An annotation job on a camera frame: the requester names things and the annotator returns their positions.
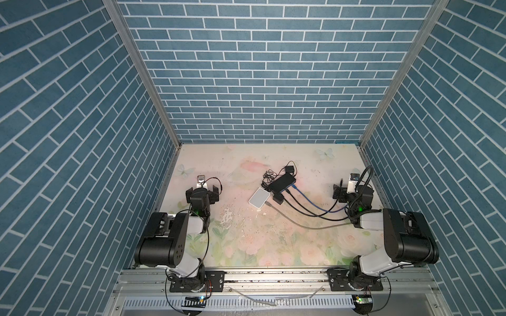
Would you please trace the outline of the white box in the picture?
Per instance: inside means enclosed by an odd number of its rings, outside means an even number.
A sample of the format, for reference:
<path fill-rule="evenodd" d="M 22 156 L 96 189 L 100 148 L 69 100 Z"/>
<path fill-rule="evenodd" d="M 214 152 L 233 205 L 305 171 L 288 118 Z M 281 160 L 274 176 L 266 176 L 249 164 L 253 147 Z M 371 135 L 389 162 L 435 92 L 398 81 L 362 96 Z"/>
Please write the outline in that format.
<path fill-rule="evenodd" d="M 258 188 L 257 191 L 249 199 L 249 204 L 254 208 L 261 209 L 268 201 L 271 194 L 263 188 Z"/>

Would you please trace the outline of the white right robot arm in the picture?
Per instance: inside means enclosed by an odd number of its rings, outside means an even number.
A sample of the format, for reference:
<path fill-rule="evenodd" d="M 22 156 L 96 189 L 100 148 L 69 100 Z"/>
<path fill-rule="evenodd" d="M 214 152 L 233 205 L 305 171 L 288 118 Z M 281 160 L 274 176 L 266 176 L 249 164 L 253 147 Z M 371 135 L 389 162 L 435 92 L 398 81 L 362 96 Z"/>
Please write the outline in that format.
<path fill-rule="evenodd" d="M 333 186 L 333 199 L 347 204 L 347 218 L 354 228 L 383 232 L 381 248 L 352 260 L 346 273 L 348 282 L 365 287 L 394 269 L 437 263 L 440 252 L 423 214 L 372 209 L 373 195 L 374 190 L 365 184 L 356 186 L 353 192 Z"/>

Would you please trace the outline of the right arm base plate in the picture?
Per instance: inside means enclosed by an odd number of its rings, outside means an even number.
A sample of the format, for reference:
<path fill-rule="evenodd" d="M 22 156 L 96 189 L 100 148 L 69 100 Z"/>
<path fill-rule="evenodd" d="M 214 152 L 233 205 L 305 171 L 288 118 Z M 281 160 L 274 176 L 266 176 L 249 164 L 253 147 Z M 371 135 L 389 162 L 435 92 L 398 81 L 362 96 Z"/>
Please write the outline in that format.
<path fill-rule="evenodd" d="M 364 275 L 361 272 L 344 268 L 329 268 L 326 271 L 332 292 L 346 291 L 382 291 L 383 284 L 377 276 Z"/>

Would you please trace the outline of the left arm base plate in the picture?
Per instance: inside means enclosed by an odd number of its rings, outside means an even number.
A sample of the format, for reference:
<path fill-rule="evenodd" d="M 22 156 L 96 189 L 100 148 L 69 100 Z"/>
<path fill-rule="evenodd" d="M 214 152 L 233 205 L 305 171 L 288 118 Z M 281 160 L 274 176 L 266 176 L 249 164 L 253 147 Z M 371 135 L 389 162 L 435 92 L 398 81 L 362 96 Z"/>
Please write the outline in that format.
<path fill-rule="evenodd" d="M 180 278 L 171 274 L 168 279 L 168 287 L 171 293 L 190 292 L 223 292 L 225 283 L 225 271 L 201 270 L 194 277 Z"/>

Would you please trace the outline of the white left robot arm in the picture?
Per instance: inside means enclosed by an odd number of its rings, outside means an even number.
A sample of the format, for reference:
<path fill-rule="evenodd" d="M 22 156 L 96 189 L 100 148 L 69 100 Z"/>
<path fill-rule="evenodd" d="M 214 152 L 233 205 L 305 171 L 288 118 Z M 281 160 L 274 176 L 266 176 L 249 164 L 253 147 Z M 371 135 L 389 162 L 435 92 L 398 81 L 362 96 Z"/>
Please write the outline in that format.
<path fill-rule="evenodd" d="M 151 214 L 134 251 L 134 262 L 168 269 L 173 282 L 203 284 L 204 259 L 185 254 L 185 244 L 188 234 L 209 234 L 210 206 L 220 200 L 222 189 L 190 188 L 186 191 L 187 209 L 174 215 Z"/>

